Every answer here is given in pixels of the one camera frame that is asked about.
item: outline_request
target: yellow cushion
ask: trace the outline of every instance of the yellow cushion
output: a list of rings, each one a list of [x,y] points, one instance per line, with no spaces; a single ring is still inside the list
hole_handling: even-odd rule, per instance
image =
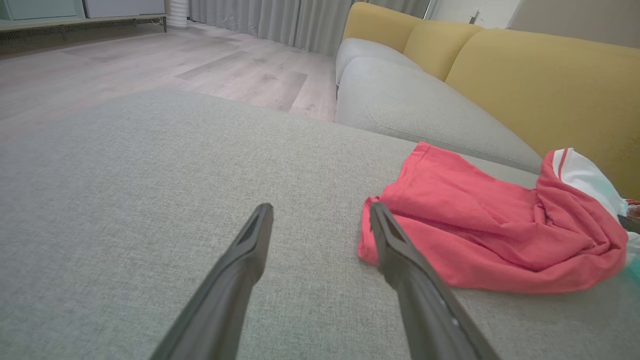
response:
[[[640,49],[489,29],[465,44],[446,83],[539,155],[574,147],[640,199]]]
[[[342,39],[361,38],[389,46],[400,53],[404,51],[409,35],[422,19],[358,2],[351,6]]]
[[[444,81],[460,49],[482,27],[460,22],[422,21],[411,32],[404,55]]]

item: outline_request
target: wooden floor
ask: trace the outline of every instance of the wooden floor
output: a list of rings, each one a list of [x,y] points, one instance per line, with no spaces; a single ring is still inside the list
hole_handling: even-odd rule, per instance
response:
[[[0,142],[114,97],[158,88],[335,119],[329,56],[195,23],[168,33],[155,24],[125,32],[57,35],[58,43],[47,35],[40,39],[45,48],[29,44],[17,53],[3,43]]]

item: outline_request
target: clothing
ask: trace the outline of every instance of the clothing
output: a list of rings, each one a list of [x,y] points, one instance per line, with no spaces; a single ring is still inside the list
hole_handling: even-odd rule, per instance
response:
[[[548,153],[530,190],[419,143],[398,180],[365,201],[358,255],[378,262],[369,208],[382,201],[451,286],[522,293],[589,288],[623,267],[628,234],[613,216],[626,213],[626,202],[597,168],[600,175],[577,166],[585,160],[573,149]],[[606,189],[606,207],[563,180]],[[586,186],[590,181],[601,183]]]

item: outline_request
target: cabinet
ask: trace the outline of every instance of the cabinet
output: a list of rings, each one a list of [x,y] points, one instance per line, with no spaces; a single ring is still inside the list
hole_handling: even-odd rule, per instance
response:
[[[84,0],[84,5],[89,18],[164,13],[164,0]]]
[[[5,0],[13,20],[76,16],[76,0]]]

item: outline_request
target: gray sofa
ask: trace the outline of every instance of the gray sofa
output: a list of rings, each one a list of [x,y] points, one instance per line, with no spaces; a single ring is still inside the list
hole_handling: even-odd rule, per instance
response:
[[[516,134],[390,47],[345,39],[336,85],[338,124],[540,173],[541,158]]]
[[[356,254],[362,205],[415,143],[206,95],[144,92],[0,147],[0,352],[145,359],[253,208],[275,207],[239,359],[408,359]],[[536,175],[464,156],[498,179]],[[633,359],[640,290],[455,289],[504,359]]]

